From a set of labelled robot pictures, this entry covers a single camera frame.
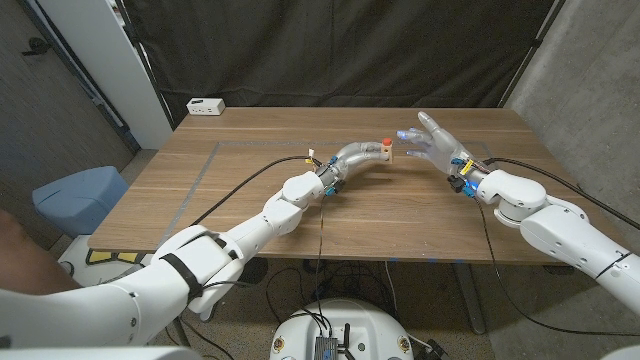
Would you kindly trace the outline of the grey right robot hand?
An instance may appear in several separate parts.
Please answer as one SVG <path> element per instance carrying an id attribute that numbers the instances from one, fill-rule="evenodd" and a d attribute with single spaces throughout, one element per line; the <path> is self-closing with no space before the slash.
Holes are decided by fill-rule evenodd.
<path id="1" fill-rule="evenodd" d="M 447 176 L 462 179 L 476 190 L 486 173 L 477 168 L 479 161 L 453 135 L 442 128 L 425 112 L 418 113 L 418 119 L 424 130 L 411 127 L 398 130 L 400 140 L 409 141 L 420 150 L 408 150 L 407 154 L 431 162 Z"/>

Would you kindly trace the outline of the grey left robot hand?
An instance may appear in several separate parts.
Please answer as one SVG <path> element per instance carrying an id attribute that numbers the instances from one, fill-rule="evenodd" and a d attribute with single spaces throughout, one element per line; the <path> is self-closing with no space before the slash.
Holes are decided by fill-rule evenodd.
<path id="1" fill-rule="evenodd" d="M 354 142 L 338 151 L 316 175 L 328 189 L 347 178 L 350 172 L 367 161 L 392 161 L 392 145 L 382 142 Z"/>

